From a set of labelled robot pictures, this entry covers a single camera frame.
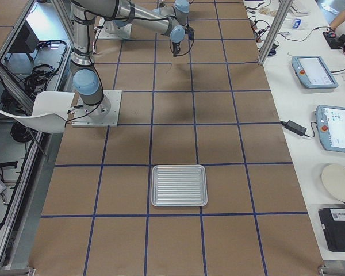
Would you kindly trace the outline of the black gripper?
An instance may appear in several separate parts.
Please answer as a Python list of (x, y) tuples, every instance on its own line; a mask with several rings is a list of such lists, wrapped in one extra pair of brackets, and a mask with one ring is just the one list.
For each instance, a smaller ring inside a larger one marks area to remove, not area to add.
[(172, 54), (173, 56), (179, 56), (181, 52), (181, 43), (180, 42), (173, 42), (172, 43)]

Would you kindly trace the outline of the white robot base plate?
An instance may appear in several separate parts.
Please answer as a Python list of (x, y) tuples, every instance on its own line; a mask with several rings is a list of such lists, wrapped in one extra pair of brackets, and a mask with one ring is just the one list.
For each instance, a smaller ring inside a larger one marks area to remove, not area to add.
[(116, 127), (118, 125), (118, 117), (120, 114), (120, 105), (122, 98), (121, 90), (104, 90), (104, 99), (96, 108), (84, 106), (75, 109), (75, 119), (71, 121), (74, 127)]

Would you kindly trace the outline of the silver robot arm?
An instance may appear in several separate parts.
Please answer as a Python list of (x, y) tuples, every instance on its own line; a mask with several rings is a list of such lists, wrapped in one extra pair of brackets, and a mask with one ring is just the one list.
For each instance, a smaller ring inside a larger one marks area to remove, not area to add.
[(178, 56), (184, 37), (194, 39), (187, 25), (188, 1), (175, 1), (172, 6), (154, 10), (132, 1), (72, 1), (73, 46), (71, 72), (75, 91), (79, 94), (85, 115), (99, 121), (110, 110), (110, 101), (94, 65), (97, 39), (106, 35), (111, 40), (128, 40), (131, 26), (140, 25), (164, 35), (172, 42), (172, 54)]

